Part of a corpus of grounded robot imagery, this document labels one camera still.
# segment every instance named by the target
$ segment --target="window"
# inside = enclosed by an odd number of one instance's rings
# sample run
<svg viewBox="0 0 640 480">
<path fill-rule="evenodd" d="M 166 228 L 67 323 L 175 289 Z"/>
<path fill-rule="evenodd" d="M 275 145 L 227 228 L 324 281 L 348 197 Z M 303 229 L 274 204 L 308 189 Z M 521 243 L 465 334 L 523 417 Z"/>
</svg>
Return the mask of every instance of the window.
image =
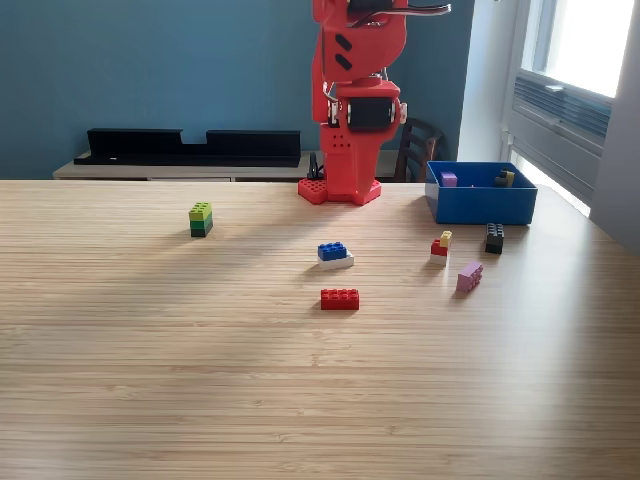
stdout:
<svg viewBox="0 0 640 480">
<path fill-rule="evenodd" d="M 640 0 L 520 0 L 502 160 L 518 152 L 590 205 Z"/>
<path fill-rule="evenodd" d="M 615 97 L 634 0 L 532 0 L 522 67 Z"/>
</svg>

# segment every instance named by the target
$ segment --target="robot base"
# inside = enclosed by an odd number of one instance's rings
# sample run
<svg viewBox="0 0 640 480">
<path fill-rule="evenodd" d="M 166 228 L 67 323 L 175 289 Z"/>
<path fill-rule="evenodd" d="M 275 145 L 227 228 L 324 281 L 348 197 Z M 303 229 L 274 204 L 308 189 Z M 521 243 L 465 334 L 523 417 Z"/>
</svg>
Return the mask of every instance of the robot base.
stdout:
<svg viewBox="0 0 640 480">
<path fill-rule="evenodd" d="M 374 180 L 371 191 L 361 198 L 359 195 L 329 195 L 326 180 L 304 179 L 298 183 L 298 195 L 305 198 L 314 205 L 322 205 L 325 202 L 353 203 L 354 205 L 365 205 L 375 200 L 382 193 L 382 185 Z"/>
</svg>

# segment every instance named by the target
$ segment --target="black tray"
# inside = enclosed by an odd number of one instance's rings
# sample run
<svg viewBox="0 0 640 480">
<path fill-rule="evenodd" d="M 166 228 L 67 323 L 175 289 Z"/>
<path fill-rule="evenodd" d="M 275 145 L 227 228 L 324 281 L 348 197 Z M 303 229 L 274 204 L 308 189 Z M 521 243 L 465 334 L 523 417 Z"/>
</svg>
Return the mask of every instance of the black tray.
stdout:
<svg viewBox="0 0 640 480">
<path fill-rule="evenodd" d="M 76 165 L 289 167 L 300 164 L 299 131 L 210 130 L 206 144 L 182 143 L 182 130 L 94 128 L 91 154 Z"/>
</svg>

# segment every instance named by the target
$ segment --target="blue box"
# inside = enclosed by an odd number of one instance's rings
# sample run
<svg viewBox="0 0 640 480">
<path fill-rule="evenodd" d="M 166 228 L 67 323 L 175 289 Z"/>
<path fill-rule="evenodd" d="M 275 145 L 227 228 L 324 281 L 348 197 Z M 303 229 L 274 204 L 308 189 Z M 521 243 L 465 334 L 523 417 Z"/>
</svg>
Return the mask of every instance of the blue box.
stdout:
<svg viewBox="0 0 640 480">
<path fill-rule="evenodd" d="M 328 243 L 318 247 L 318 256 L 323 262 L 347 258 L 347 247 L 342 243 Z"/>
<path fill-rule="evenodd" d="M 429 162 L 428 165 L 425 193 L 436 223 L 531 223 L 538 189 L 511 163 Z M 516 174 L 513 188 L 493 186 L 503 168 Z M 447 172 L 458 177 L 457 187 L 442 186 L 441 175 Z"/>
</svg>

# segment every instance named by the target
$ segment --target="white wall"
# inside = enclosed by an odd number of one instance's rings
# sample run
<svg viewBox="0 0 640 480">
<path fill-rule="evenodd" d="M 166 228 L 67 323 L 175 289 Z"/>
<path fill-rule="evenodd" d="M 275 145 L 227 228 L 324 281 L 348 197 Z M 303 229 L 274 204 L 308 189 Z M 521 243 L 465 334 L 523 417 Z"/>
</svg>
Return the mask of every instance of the white wall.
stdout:
<svg viewBox="0 0 640 480">
<path fill-rule="evenodd" d="M 497 162 L 518 0 L 476 0 L 458 161 Z"/>
<path fill-rule="evenodd" d="M 631 20 L 591 219 L 640 255 L 640 1 Z"/>
</svg>

